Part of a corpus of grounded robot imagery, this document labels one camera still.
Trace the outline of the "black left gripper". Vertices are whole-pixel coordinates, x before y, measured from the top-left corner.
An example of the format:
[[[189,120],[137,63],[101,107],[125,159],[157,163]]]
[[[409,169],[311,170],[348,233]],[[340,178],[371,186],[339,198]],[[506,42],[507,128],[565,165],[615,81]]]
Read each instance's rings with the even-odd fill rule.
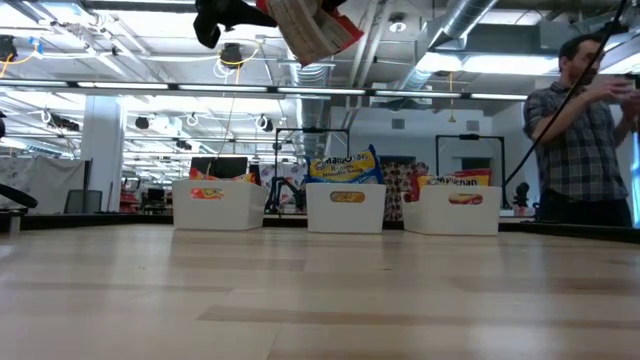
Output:
[[[249,24],[275,28],[277,22],[260,9],[243,0],[195,0],[197,16],[193,28],[198,41],[207,48],[216,47],[222,25],[226,31],[236,25]]]

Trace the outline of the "black ceiling box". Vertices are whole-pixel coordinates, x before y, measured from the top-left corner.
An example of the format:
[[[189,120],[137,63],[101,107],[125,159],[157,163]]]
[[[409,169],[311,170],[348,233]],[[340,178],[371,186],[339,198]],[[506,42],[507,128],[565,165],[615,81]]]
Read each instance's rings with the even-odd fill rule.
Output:
[[[243,55],[241,53],[241,45],[239,43],[225,43],[222,48],[219,61],[228,68],[234,69],[243,65]]]

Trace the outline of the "long ceiling light strip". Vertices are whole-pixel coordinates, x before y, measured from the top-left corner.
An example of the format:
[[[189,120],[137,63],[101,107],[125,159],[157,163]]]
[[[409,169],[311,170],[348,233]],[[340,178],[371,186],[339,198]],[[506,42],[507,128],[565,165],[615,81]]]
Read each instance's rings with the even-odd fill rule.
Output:
[[[447,99],[452,101],[522,102],[524,95],[443,91],[409,91],[360,88],[299,87],[239,84],[187,84],[155,82],[107,82],[1,78],[2,91],[38,91],[102,95],[158,95],[183,97],[216,97],[231,95],[244,98],[283,99],[297,96],[314,100],[328,97],[369,97],[408,99]]]

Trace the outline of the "black desk monitor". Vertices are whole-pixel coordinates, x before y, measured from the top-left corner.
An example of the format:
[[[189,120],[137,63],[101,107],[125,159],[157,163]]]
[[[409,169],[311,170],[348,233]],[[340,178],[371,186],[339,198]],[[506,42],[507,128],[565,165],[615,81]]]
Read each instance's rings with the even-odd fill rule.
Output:
[[[246,157],[194,157],[191,168],[197,168],[207,175],[219,178],[232,178],[243,175],[248,169]]]

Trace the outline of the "bright ceiling light panel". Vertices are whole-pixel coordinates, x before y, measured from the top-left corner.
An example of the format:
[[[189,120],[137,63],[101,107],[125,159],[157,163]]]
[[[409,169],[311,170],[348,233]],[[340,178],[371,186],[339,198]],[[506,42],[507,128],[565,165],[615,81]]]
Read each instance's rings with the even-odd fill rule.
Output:
[[[493,25],[535,25],[545,18],[547,11],[538,10],[490,10],[481,24]]]

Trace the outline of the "white plastic bin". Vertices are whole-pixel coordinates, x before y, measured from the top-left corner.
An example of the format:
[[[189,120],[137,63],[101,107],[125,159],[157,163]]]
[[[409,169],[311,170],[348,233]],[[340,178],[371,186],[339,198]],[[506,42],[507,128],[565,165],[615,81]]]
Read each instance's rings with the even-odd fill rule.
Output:
[[[224,198],[192,199],[193,188],[220,188]],[[244,231],[263,225],[268,191],[240,181],[176,180],[172,184],[172,196],[175,229]]]
[[[362,203],[335,203],[333,191],[363,192]],[[382,184],[311,183],[306,186],[307,228],[316,233],[382,232],[386,186]]]
[[[500,209],[493,186],[425,185],[402,203],[404,229],[425,235],[496,236]]]

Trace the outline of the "patterned fabric chair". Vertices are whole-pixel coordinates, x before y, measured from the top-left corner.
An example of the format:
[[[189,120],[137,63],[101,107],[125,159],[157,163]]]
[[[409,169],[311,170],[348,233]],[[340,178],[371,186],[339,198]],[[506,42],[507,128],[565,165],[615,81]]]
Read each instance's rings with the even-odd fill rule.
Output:
[[[412,164],[391,162],[383,164],[381,169],[386,185],[384,220],[402,221],[403,194],[410,190],[410,178],[413,175],[427,174],[429,167],[424,162]]]

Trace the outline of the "white building column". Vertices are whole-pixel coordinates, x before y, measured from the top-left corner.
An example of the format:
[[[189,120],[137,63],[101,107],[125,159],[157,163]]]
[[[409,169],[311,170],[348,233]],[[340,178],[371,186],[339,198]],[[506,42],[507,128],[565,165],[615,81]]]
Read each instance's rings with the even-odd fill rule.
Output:
[[[118,97],[86,97],[81,159],[91,164],[88,189],[102,192],[101,211],[120,208],[126,123],[127,112]]]

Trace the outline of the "grey office chair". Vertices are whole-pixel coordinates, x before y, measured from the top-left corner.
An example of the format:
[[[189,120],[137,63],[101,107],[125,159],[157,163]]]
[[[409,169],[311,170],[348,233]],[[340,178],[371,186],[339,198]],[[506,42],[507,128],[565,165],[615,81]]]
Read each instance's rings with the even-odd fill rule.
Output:
[[[69,190],[64,205],[65,214],[101,212],[102,192],[99,190]]]

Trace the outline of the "grey cloth partition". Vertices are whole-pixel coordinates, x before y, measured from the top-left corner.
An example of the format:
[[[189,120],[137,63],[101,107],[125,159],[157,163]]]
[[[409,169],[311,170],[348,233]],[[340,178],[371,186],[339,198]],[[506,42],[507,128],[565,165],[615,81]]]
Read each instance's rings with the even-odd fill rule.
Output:
[[[83,160],[0,158],[0,184],[35,198],[38,206],[32,214],[62,213],[68,192],[83,188],[84,168]]]

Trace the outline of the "person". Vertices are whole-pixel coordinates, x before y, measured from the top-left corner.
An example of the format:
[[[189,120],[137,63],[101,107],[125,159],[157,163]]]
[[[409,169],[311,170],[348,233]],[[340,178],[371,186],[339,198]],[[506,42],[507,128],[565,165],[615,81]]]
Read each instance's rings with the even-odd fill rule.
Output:
[[[640,90],[624,76],[593,82],[601,43],[600,35],[586,34],[563,44],[559,79],[524,104],[523,131],[536,143],[543,222],[632,225],[616,150],[637,130]]]

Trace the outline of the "blue lit screen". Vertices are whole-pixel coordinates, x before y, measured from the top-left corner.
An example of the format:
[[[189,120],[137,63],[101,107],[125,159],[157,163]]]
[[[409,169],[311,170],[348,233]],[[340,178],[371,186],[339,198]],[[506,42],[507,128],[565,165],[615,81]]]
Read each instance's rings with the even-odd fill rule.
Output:
[[[631,176],[633,224],[640,228],[640,144],[637,141],[633,144]]]

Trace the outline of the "silver ventilation duct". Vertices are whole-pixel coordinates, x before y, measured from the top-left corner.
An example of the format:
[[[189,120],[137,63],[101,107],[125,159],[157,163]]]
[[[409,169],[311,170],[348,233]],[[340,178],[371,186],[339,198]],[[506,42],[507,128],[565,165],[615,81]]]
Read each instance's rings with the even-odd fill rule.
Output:
[[[449,0],[442,15],[425,21],[414,45],[414,64],[406,75],[390,84],[393,92],[431,90],[434,76],[452,75],[462,69],[459,55],[438,53],[464,50],[467,37],[498,0]]]
[[[293,87],[321,88],[329,84],[331,67],[324,64],[310,64],[303,67],[297,57],[287,51],[291,85]],[[295,128],[328,129],[331,126],[331,97],[320,95],[293,95],[296,106]],[[289,133],[296,156],[323,158],[325,155],[328,132],[305,133],[295,131]]]

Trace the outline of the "black background rig frame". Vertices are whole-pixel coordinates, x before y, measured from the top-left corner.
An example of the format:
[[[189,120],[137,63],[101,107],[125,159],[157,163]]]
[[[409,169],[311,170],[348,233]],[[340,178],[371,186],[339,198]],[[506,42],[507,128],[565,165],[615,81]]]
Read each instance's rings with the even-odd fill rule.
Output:
[[[301,128],[276,128],[275,129],[275,142],[273,143],[274,149],[274,171],[275,174],[278,171],[279,164],[279,150],[282,144],[288,144],[289,139],[286,138],[282,142],[279,142],[279,135],[281,132],[288,132],[293,135],[296,132],[302,133],[302,151],[301,155],[295,155],[295,158],[302,158],[303,160],[309,159],[326,159],[329,158],[329,140],[331,139],[331,133],[343,133],[346,136],[344,146],[346,148],[346,157],[350,156],[350,130],[347,128],[332,129],[332,128],[317,128],[317,127],[301,127]]]
[[[503,136],[485,136],[478,134],[459,134],[459,135],[435,135],[435,172],[440,174],[440,140],[444,138],[458,139],[462,141],[479,141],[479,140],[496,140],[500,143],[500,162],[501,162],[501,187],[505,188],[507,184],[506,180],[506,156],[505,156],[505,139]]]

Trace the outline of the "black aluminium table frame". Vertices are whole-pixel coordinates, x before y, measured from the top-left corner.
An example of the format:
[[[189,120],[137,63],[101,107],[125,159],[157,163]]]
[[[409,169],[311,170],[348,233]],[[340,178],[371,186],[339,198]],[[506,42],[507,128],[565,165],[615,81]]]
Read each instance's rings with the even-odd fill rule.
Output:
[[[12,227],[17,227],[18,230],[46,230],[133,224],[172,225],[173,218],[168,215],[113,213],[24,215],[22,213],[0,212],[0,234],[9,233]],[[534,221],[500,221],[498,230],[500,232],[532,233],[640,245],[640,229],[636,228],[566,225]]]

